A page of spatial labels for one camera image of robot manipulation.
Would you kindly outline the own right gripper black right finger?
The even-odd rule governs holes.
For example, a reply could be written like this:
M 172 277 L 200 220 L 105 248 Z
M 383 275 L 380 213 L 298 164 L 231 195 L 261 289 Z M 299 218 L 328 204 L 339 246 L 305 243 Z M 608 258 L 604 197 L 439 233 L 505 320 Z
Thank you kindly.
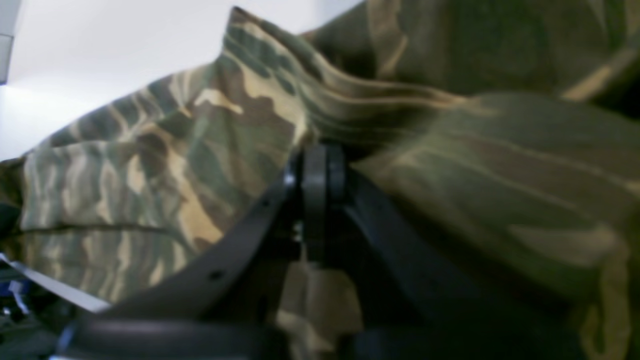
M 388 196 L 325 145 L 325 264 L 347 273 L 364 328 L 339 341 L 341 360 L 584 360 L 578 335 L 483 284 L 429 244 Z

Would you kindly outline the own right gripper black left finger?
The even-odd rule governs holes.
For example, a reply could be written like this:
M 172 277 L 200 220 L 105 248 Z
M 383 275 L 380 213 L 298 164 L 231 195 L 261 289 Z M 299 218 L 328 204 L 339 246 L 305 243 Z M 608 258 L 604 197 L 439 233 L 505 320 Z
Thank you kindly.
M 227 235 L 199 259 L 137 296 L 69 325 L 56 360 L 289 360 L 280 330 L 225 325 L 211 313 L 240 289 L 242 278 L 270 251 L 284 256 L 274 238 L 285 224 L 301 224 L 308 260 L 326 259 L 329 148 L 307 146 L 293 155 L 275 181 Z

